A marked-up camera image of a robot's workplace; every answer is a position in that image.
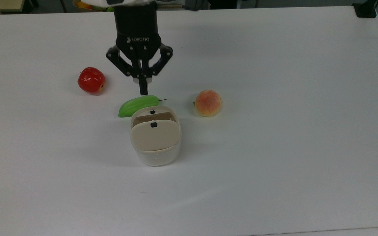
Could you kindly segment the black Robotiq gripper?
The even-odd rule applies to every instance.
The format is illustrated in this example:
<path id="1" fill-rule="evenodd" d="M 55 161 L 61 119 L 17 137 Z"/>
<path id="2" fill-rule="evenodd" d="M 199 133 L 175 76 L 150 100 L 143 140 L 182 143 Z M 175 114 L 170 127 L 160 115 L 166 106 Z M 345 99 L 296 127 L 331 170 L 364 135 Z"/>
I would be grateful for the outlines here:
<path id="1" fill-rule="evenodd" d="M 157 25 L 157 5 L 143 4 L 115 7 L 116 45 L 106 58 L 125 76 L 136 79 L 141 95 L 148 94 L 148 79 L 157 76 L 173 56 L 171 47 L 161 44 Z M 159 60 L 150 66 L 150 59 L 160 52 Z M 131 61 L 127 63 L 120 51 Z M 143 59 L 143 75 L 138 60 Z"/>

